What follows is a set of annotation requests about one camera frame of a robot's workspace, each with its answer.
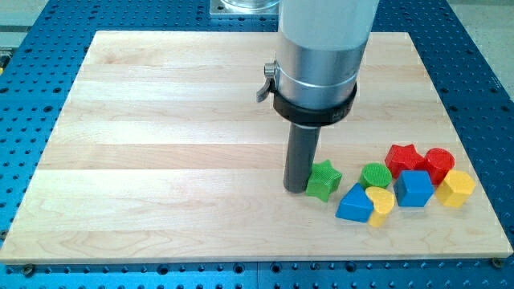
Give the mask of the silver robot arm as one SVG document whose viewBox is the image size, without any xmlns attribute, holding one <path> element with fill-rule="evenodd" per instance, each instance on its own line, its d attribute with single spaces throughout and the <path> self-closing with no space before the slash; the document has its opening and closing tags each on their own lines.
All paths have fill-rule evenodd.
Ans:
<svg viewBox="0 0 514 289">
<path fill-rule="evenodd" d="M 378 0 L 281 0 L 278 93 L 302 108 L 346 101 L 355 87 Z"/>
</svg>

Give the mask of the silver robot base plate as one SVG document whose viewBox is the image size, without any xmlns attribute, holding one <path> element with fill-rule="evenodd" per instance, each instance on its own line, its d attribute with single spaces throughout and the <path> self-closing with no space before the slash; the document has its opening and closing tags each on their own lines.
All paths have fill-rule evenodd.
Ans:
<svg viewBox="0 0 514 289">
<path fill-rule="evenodd" d="M 210 0 L 211 16 L 277 14 L 279 0 Z"/>
</svg>

